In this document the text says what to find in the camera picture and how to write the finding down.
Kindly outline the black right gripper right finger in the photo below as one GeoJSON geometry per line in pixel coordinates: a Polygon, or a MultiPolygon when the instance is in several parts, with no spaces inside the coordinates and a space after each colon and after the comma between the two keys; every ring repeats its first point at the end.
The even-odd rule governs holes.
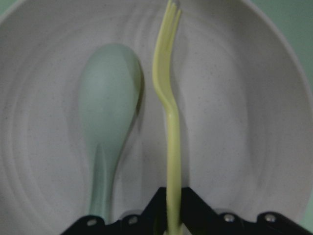
{"type": "Polygon", "coordinates": [[[311,235],[287,217],[267,211],[249,222],[232,212],[217,213],[191,188],[182,189],[181,220],[192,235],[311,235]]]}

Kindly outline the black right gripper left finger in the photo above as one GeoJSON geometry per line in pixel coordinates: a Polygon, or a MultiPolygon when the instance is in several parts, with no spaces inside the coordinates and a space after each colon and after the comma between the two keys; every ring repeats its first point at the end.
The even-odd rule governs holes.
{"type": "Polygon", "coordinates": [[[70,225],[64,235],[162,235],[167,228],[166,188],[159,188],[145,209],[106,224],[96,215],[86,215],[70,225]]]}

